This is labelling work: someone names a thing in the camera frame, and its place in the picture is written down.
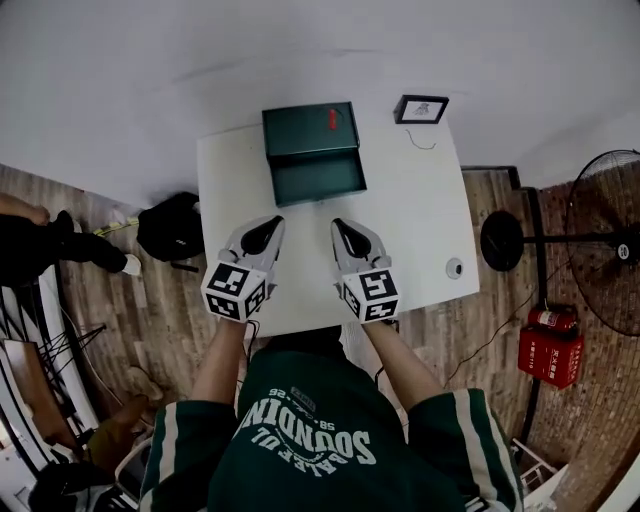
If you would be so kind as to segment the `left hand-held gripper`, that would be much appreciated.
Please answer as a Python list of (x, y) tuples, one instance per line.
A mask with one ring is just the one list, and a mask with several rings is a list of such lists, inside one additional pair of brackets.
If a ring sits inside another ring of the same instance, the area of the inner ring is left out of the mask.
[(246, 323), (260, 310), (275, 288), (273, 266), (284, 233), (280, 215), (256, 218), (232, 232), (201, 284), (209, 313)]

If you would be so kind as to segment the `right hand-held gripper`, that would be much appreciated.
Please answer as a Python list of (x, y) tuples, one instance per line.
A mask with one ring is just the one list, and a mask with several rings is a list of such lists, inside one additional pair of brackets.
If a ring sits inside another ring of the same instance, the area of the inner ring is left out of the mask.
[[(341, 273), (346, 273), (336, 283), (340, 299), (361, 324), (394, 320), (400, 293), (381, 238), (345, 218), (335, 218), (330, 232), (336, 264)], [(373, 268), (355, 272), (358, 267)]]

